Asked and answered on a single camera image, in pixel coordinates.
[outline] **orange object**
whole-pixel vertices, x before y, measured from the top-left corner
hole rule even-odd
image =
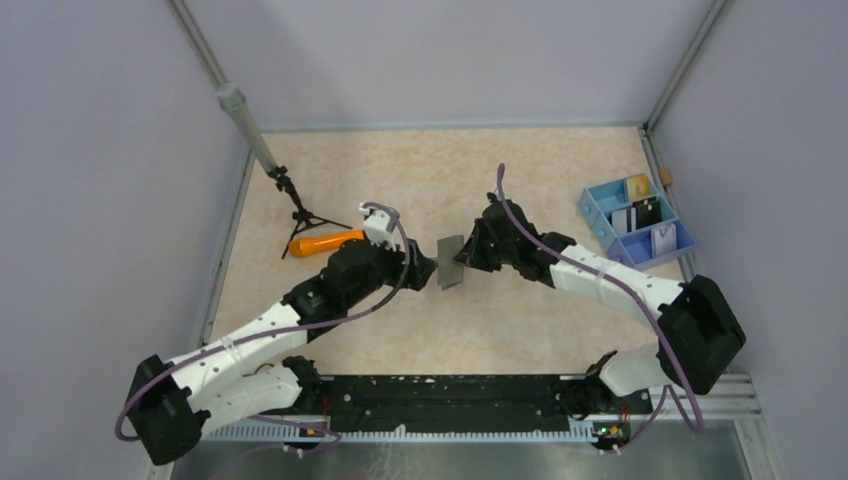
[[[334,233],[323,237],[301,237],[289,242],[289,253],[293,257],[308,257],[327,250],[335,250],[348,240],[364,238],[365,232],[362,230]]]

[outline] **black tripod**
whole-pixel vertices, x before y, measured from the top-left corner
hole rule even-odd
[[[319,217],[307,210],[306,207],[303,206],[303,202],[300,200],[300,195],[297,194],[297,189],[294,187],[294,183],[292,183],[291,178],[287,175],[287,173],[288,169],[282,166],[268,172],[268,176],[277,182],[277,190],[286,192],[291,197],[294,206],[297,207],[297,211],[292,212],[292,220],[297,221],[297,224],[295,224],[294,230],[289,237],[289,241],[286,242],[286,250],[280,258],[286,258],[286,255],[289,253],[289,243],[294,240],[294,237],[307,230],[327,224],[336,225],[337,227],[346,228],[348,230],[352,228],[349,225],[335,222],[324,217]]]

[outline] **table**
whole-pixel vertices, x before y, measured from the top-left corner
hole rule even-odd
[[[500,162],[507,166],[504,190],[538,231],[563,233],[598,252],[577,212],[582,189],[648,172],[633,127],[289,133],[266,140],[313,213],[360,228],[359,202],[393,206],[409,236],[432,257],[437,239],[467,238],[488,204],[485,194]],[[249,322],[326,264],[329,253],[280,260],[293,210],[255,165],[212,340]],[[337,230],[327,226],[306,235]],[[682,279],[676,262],[650,272]],[[376,303],[388,290],[363,303]],[[610,350],[653,338],[633,319],[506,267],[495,273],[466,269],[464,282],[444,292],[434,274],[421,292],[403,290],[379,312],[284,356],[315,360],[322,374],[577,373]]]

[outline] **wooden block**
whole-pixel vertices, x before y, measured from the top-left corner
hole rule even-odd
[[[671,171],[669,171],[669,169],[667,169],[667,168],[661,168],[659,173],[660,173],[660,183],[662,183],[662,186],[663,187],[671,186],[671,183],[674,180],[671,177]]]

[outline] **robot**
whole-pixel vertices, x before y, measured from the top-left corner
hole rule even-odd
[[[399,290],[420,291],[439,268],[407,238],[397,212],[366,203],[360,207],[366,239],[343,243],[320,273],[262,315],[194,352],[167,361],[154,355],[141,362],[116,435],[140,439],[151,461],[163,465],[186,455],[218,428],[260,413],[321,419],[315,429],[319,433],[327,431],[322,427],[329,421],[337,432],[391,431],[398,423],[424,432],[533,431],[562,429],[569,420],[618,412],[627,405],[631,413],[650,413],[651,405],[645,404],[645,395],[640,403],[639,393],[652,387],[677,384],[690,399],[707,394],[745,344],[745,334],[716,283],[700,275],[685,283],[652,277],[602,258],[568,236],[538,233],[521,207],[501,193],[502,177],[503,166],[498,187],[488,194],[489,205],[453,256],[455,264],[486,272],[508,265],[546,288],[587,295],[646,321],[659,332],[656,343],[609,352],[585,375],[573,378],[445,376],[439,379],[448,382],[438,389],[439,396],[426,398],[418,395],[423,385],[417,380],[321,377],[302,357],[289,357],[254,374],[267,359],[381,308]],[[393,239],[396,231],[401,245]],[[393,286],[387,297],[348,316],[351,307],[384,285]],[[487,385],[488,393],[483,394],[480,386]],[[457,410],[462,414],[448,418],[450,425],[444,423]],[[137,437],[121,431],[123,418],[129,419]],[[618,448],[627,439],[621,429],[614,442],[598,442],[596,447]]]

